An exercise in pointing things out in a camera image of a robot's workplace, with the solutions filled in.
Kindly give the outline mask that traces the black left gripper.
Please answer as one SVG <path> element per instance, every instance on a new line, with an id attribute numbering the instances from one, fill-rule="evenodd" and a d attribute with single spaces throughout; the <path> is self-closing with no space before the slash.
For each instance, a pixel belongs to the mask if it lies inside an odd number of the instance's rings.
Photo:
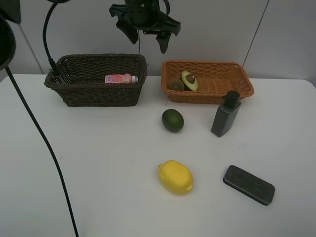
<path id="1" fill-rule="evenodd" d="M 164 0 L 166 11 L 160 10 L 158 0 L 126 0 L 125 4 L 112 4 L 109 9 L 112 17 L 117 17 L 116 27 L 132 44 L 138 41 L 138 31 L 157 35 L 160 51 L 165 54 L 171 33 L 178 35 L 181 23 L 169 17 L 170 3 Z"/>

